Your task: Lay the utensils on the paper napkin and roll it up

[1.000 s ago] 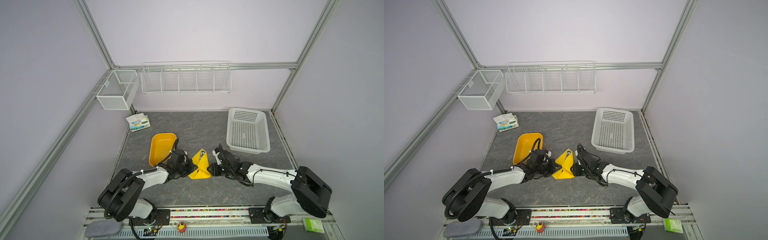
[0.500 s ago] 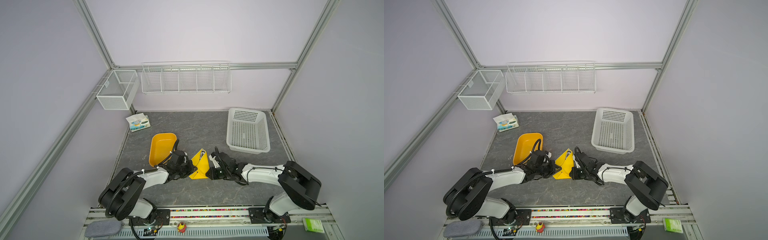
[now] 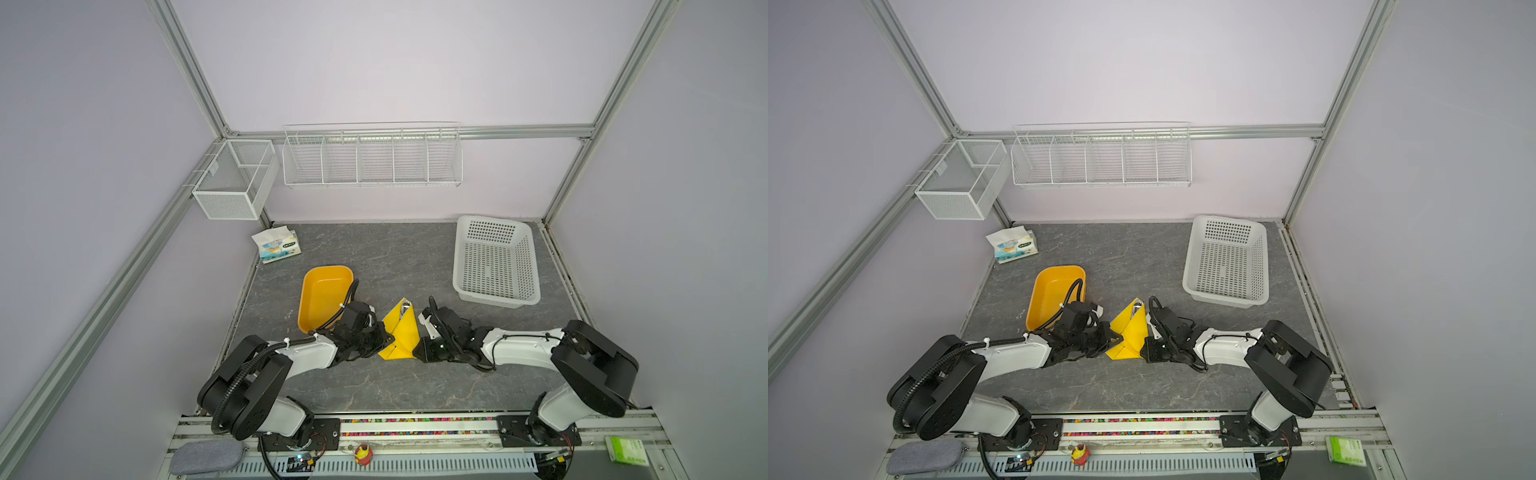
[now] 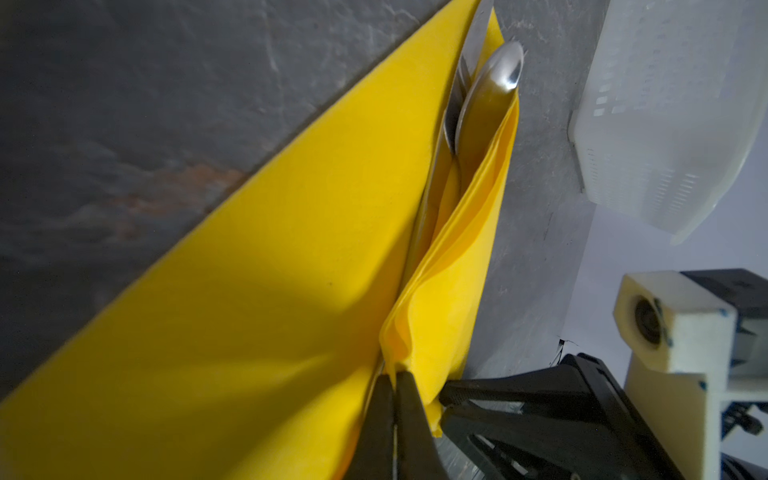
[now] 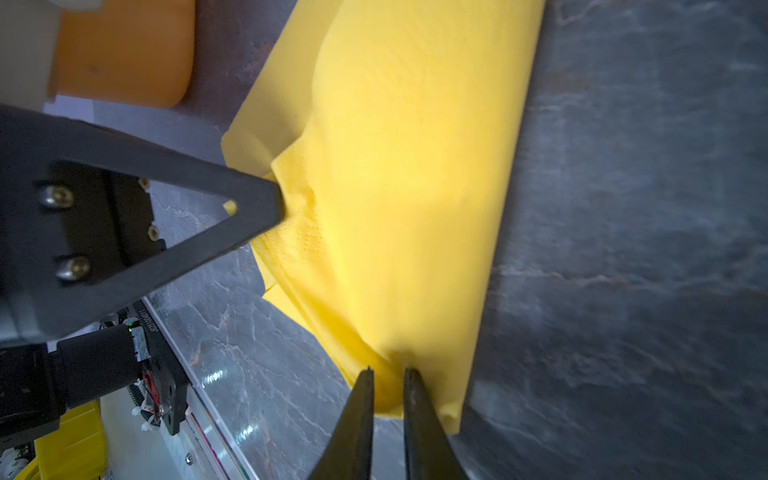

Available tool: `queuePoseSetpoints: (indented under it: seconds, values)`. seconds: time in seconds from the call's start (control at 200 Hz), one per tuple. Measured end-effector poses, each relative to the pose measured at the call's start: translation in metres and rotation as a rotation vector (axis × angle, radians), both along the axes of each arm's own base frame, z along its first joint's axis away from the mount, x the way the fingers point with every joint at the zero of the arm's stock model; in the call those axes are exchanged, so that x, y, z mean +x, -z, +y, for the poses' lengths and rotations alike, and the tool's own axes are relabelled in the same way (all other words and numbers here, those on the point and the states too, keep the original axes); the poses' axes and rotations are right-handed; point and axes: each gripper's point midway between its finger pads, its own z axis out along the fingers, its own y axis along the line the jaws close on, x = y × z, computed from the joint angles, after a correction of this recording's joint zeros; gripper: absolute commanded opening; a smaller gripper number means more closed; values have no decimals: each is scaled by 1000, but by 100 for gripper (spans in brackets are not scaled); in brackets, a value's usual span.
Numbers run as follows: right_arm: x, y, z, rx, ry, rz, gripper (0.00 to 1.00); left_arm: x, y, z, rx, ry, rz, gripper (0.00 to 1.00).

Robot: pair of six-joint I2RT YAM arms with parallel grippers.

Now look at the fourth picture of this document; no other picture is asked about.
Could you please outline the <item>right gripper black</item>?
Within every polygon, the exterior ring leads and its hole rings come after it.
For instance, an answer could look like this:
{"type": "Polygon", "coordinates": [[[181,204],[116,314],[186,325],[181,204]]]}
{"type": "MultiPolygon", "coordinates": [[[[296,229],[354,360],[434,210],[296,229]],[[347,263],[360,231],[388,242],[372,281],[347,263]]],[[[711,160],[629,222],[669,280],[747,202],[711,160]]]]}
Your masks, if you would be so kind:
{"type": "Polygon", "coordinates": [[[605,364],[568,354],[547,368],[451,380],[438,399],[441,427],[487,479],[683,479],[605,364]],[[524,414],[586,414],[601,424],[524,414]]]}

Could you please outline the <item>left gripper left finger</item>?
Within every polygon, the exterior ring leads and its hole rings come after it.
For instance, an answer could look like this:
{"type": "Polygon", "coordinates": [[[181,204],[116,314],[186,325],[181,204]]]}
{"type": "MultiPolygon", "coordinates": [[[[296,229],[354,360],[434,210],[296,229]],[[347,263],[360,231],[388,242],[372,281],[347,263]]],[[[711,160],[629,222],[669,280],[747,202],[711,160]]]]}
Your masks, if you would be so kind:
{"type": "Polygon", "coordinates": [[[360,436],[344,480],[392,480],[394,475],[395,405],[390,378],[375,383],[360,436]]]}

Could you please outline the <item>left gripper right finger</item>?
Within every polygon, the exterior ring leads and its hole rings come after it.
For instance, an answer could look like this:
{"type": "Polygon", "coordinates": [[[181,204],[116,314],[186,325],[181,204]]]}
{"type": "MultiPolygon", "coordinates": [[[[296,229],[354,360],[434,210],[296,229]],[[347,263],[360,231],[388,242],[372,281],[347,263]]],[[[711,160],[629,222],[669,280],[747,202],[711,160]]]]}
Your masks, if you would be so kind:
{"type": "Polygon", "coordinates": [[[399,480],[448,480],[411,372],[396,374],[396,458],[399,480]]]}

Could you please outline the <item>yellow paper napkin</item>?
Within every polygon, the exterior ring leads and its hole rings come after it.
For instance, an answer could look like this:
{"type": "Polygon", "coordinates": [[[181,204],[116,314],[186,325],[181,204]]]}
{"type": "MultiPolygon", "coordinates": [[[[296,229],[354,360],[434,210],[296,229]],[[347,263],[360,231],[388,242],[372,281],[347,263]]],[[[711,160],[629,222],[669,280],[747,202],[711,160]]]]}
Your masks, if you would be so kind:
{"type": "Polygon", "coordinates": [[[339,479],[375,376],[428,432],[461,375],[519,110],[403,263],[460,47],[452,1],[1,404],[5,479],[339,479]]]}

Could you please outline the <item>white perforated plastic basket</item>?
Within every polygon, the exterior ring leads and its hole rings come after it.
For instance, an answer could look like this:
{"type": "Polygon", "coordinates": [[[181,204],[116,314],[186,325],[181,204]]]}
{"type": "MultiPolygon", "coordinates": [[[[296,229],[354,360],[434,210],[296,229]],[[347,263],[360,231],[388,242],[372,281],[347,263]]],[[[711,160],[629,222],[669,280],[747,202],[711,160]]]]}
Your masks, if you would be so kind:
{"type": "Polygon", "coordinates": [[[767,109],[763,1],[613,1],[568,136],[588,199],[680,244],[735,182],[767,109]]]}

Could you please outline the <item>silver spoon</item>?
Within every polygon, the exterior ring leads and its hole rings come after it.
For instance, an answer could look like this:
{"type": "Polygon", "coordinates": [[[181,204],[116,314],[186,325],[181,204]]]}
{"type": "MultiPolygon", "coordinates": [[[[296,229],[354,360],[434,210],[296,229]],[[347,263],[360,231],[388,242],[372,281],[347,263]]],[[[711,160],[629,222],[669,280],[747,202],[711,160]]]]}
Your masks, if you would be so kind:
{"type": "Polygon", "coordinates": [[[525,50],[518,41],[497,48],[482,65],[460,111],[455,156],[468,185],[505,118],[518,89],[525,50]]]}

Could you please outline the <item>silver knife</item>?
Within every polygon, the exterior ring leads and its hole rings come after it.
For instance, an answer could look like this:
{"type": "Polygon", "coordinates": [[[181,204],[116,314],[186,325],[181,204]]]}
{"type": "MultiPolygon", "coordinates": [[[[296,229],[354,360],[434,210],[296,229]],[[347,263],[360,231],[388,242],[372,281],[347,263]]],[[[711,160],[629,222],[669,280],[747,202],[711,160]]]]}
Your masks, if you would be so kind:
{"type": "Polygon", "coordinates": [[[491,0],[478,3],[454,68],[435,152],[414,221],[400,289],[407,285],[424,258],[436,231],[442,197],[452,168],[460,111],[480,60],[493,6],[494,2],[491,0]]]}

